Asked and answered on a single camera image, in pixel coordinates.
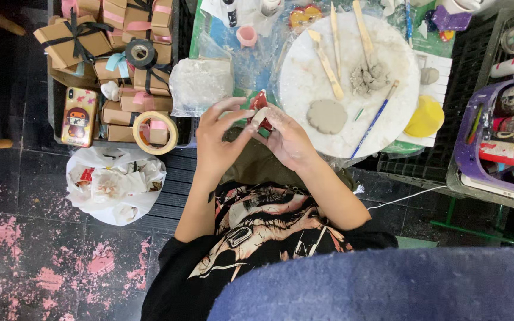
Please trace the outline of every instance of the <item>left hand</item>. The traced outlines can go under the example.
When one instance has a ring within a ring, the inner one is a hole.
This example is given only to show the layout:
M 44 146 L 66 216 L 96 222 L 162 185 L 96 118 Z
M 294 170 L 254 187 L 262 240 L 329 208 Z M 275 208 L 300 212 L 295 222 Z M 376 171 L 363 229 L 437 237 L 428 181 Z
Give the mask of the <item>left hand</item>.
M 232 97 L 221 100 L 203 113 L 196 130 L 198 140 L 198 166 L 196 176 L 200 180 L 215 187 L 225 174 L 225 171 L 233 165 L 241 151 L 256 133 L 256 124 L 247 125 L 239 137 L 233 142 L 222 142 L 225 131 L 237 120 L 252 117 L 254 110 L 240 110 L 240 105 L 247 101 L 245 97 Z M 230 111 L 219 118 L 225 111 Z

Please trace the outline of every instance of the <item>cartoon character phone case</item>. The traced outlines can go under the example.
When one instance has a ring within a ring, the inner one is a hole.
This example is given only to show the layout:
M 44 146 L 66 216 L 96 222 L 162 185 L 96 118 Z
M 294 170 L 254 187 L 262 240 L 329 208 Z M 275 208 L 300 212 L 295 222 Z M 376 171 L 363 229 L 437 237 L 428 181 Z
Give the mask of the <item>cartoon character phone case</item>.
M 75 87 L 67 88 L 61 142 L 90 147 L 93 139 L 97 97 L 98 94 L 95 91 Z

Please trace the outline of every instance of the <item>person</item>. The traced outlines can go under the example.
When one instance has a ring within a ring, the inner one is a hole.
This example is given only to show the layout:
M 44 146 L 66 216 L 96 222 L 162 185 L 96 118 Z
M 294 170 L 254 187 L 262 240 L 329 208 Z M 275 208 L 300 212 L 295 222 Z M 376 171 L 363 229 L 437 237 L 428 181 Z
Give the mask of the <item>person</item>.
M 246 101 L 222 100 L 199 121 L 194 179 L 175 234 L 158 257 L 160 272 L 146 294 L 142 320 L 204 320 L 226 284 L 270 263 L 397 247 L 396 238 L 371 220 L 318 155 L 304 129 L 275 105 L 266 113 L 274 128 L 268 138 L 251 122 L 236 139 L 223 141 L 235 121 L 254 115 L 240 109 Z M 275 182 L 223 182 L 252 137 L 306 190 Z

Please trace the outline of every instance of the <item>yellow plastic cup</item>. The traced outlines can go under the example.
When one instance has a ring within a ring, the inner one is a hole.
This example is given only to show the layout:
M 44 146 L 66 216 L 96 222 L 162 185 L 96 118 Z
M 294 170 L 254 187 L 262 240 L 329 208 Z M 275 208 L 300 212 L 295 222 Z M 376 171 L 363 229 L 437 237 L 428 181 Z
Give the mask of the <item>yellow plastic cup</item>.
M 422 95 L 418 98 L 418 108 L 404 128 L 404 133 L 418 138 L 430 136 L 441 128 L 444 119 L 439 102 L 432 96 Z

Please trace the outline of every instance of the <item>right hand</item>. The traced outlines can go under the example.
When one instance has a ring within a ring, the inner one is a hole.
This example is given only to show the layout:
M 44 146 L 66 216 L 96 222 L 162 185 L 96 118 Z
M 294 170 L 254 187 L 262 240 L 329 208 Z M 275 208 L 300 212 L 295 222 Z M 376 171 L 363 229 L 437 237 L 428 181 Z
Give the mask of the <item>right hand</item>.
M 254 133 L 253 138 L 267 146 L 283 165 L 297 173 L 321 160 L 303 127 L 279 107 L 271 103 L 268 103 L 268 107 L 266 118 L 275 130 L 268 138 L 259 133 Z

